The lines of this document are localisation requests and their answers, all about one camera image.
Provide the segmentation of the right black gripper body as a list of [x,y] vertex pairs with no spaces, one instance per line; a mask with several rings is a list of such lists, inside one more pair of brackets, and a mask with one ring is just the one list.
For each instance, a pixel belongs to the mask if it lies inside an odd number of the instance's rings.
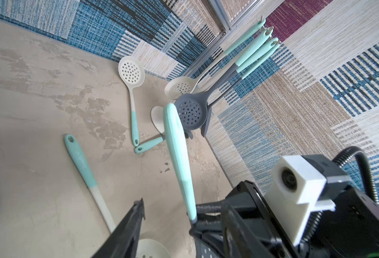
[[196,205],[189,234],[197,258],[298,258],[255,183],[242,181],[213,203]]

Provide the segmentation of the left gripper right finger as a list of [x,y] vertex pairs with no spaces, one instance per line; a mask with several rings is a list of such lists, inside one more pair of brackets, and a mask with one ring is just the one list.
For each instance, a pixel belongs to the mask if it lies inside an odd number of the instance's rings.
[[224,201],[221,223],[225,258],[262,258],[263,245],[252,235],[235,209]]

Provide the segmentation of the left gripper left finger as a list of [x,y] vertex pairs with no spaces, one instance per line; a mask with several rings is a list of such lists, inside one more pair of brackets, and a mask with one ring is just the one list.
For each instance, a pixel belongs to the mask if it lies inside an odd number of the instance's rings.
[[144,201],[133,206],[92,258],[136,258],[142,220],[145,219]]

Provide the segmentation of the white skimmer front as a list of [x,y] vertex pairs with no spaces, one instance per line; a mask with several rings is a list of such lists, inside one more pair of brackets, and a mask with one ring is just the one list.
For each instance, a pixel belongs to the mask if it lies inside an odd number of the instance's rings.
[[[112,234],[118,224],[115,224],[115,221],[113,220],[113,217],[98,187],[97,181],[95,180],[87,159],[84,156],[82,148],[80,147],[75,137],[71,134],[65,135],[64,141],[67,151],[72,158],[72,161],[74,162],[77,170],[85,181],[89,191],[95,200],[95,203],[101,212],[102,217],[107,224],[110,234]],[[169,258],[171,255],[160,242],[153,239],[139,238],[136,256],[137,258]]]

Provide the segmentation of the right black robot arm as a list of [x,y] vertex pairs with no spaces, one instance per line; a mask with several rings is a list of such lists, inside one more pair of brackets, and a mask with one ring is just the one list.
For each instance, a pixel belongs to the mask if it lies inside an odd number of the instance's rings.
[[297,245],[250,181],[227,197],[196,207],[189,233],[198,258],[379,258],[379,205],[347,187],[336,209],[310,217]]

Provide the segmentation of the grey skimmer by white stand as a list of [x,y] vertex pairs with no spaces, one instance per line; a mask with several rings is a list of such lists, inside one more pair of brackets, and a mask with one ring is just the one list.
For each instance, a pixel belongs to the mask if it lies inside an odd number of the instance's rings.
[[[193,139],[193,133],[191,131],[184,131],[185,137],[187,139]],[[161,134],[160,137],[154,138],[152,140],[149,140],[135,148],[135,153],[140,154],[144,153],[152,148],[154,148],[156,145],[162,143],[166,139],[164,134]]]

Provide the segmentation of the white utensil rack stand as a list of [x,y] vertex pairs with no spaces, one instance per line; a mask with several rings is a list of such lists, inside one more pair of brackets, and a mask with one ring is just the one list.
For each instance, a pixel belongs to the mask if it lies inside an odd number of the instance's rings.
[[[265,26],[262,28],[262,30],[259,30],[257,32],[266,33],[270,35],[273,31],[273,27],[266,28]],[[198,83],[198,85],[195,87],[194,91],[192,93],[199,93],[208,90],[212,83],[210,83],[210,79],[217,79],[217,75],[215,73],[218,71],[218,69],[214,66]]]

